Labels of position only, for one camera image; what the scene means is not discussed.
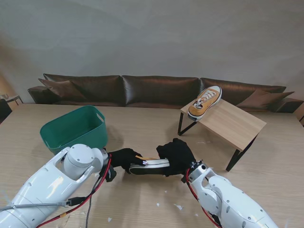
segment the shoelace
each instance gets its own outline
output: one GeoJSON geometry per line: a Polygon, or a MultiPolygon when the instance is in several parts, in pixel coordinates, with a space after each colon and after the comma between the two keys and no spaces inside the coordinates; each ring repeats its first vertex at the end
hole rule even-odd
{"type": "Polygon", "coordinates": [[[215,92],[211,91],[211,90],[207,90],[205,92],[205,94],[194,104],[194,107],[198,108],[202,108],[201,103],[208,101],[209,99],[213,98],[216,95],[215,92]]]}

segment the shoe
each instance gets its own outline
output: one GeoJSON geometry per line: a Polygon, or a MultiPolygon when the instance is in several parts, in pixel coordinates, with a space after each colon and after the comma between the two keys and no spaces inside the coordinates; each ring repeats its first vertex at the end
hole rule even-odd
{"type": "Polygon", "coordinates": [[[205,89],[189,107],[188,117],[193,121],[199,121],[209,108],[219,102],[221,97],[222,89],[219,86],[211,86],[205,89]]]}

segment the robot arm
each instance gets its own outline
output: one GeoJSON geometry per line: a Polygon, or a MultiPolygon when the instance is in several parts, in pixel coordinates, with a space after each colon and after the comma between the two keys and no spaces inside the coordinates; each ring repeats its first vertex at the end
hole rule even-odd
{"type": "Polygon", "coordinates": [[[218,221],[218,227],[278,228],[260,205],[202,161],[189,169],[186,179],[202,208],[218,221]]]}
{"type": "Polygon", "coordinates": [[[0,227],[37,227],[59,206],[18,208],[16,205],[65,202],[93,172],[100,172],[107,163],[104,149],[91,149],[83,144],[65,148],[23,184],[11,202],[13,209],[0,212],[0,227]]]}

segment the wire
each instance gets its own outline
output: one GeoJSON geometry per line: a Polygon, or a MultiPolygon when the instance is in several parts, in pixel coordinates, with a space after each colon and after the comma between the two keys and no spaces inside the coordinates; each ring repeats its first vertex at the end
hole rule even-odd
{"type": "Polygon", "coordinates": [[[53,221],[55,221],[55,220],[57,220],[57,219],[59,219],[59,218],[62,218],[62,217],[64,217],[64,216],[66,216],[67,214],[69,214],[69,213],[71,213],[71,212],[77,210],[77,209],[80,208],[82,205],[84,205],[84,204],[92,197],[92,195],[100,188],[100,186],[101,186],[102,183],[104,182],[104,180],[105,180],[105,178],[106,178],[106,176],[107,176],[107,174],[108,174],[108,171],[109,171],[109,169],[110,169],[110,165],[111,165],[111,161],[112,161],[112,155],[111,155],[111,154],[109,154],[109,157],[110,157],[110,158],[109,158],[109,162],[108,162],[108,165],[107,165],[107,167],[106,167],[106,169],[105,169],[105,171],[104,171],[104,175],[102,176],[102,179],[100,180],[100,182],[99,182],[99,184],[97,185],[97,187],[96,187],[95,189],[93,189],[93,191],[91,191],[91,193],[87,196],[87,198],[86,198],[85,201],[83,201],[82,203],[80,203],[77,207],[74,207],[73,209],[68,210],[67,212],[64,212],[64,213],[62,213],[62,214],[60,214],[60,215],[57,215],[56,217],[53,217],[52,219],[50,219],[50,220],[48,220],[48,221],[45,221],[45,222],[41,223],[41,224],[38,225],[36,228],[39,228],[39,227],[41,227],[41,226],[43,226],[43,225],[45,225],[45,224],[47,224],[47,223],[53,222],[53,221]]]}
{"type": "MultiPolygon", "coordinates": [[[[99,178],[97,179],[96,183],[94,184],[92,191],[95,189],[96,185],[98,184],[98,181],[99,181],[99,178]]],[[[88,208],[87,214],[86,214],[85,228],[87,228],[88,223],[89,223],[89,214],[90,214],[91,206],[92,206],[92,197],[90,197],[89,208],[88,208]]]]}
{"type": "MultiPolygon", "coordinates": [[[[190,183],[189,183],[189,180],[188,180],[189,171],[190,171],[190,169],[188,169],[187,172],[186,172],[186,183],[187,183],[187,185],[188,185],[188,187],[189,187],[189,189],[190,189],[192,195],[194,196],[194,198],[195,198],[197,201],[199,201],[199,200],[198,200],[198,196],[195,194],[193,188],[191,187],[191,185],[190,185],[190,183]]],[[[210,221],[211,221],[216,227],[222,228],[221,226],[219,226],[219,225],[218,225],[218,224],[217,224],[217,223],[208,215],[208,213],[206,212],[206,210],[205,210],[203,207],[202,207],[202,209],[203,209],[203,212],[205,213],[205,215],[210,219],[210,221]]]]}
{"type": "Polygon", "coordinates": [[[15,208],[32,208],[32,207],[49,207],[49,206],[66,206],[68,205],[69,201],[63,201],[58,203],[33,203],[33,204],[19,204],[12,206],[6,206],[3,208],[0,208],[0,212],[4,210],[11,210],[15,208]]]}

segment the gray wall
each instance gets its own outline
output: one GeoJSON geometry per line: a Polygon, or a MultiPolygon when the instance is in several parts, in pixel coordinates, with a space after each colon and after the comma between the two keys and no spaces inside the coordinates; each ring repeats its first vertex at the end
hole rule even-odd
{"type": "Polygon", "coordinates": [[[0,74],[196,76],[304,99],[303,0],[2,0],[0,74]]]}

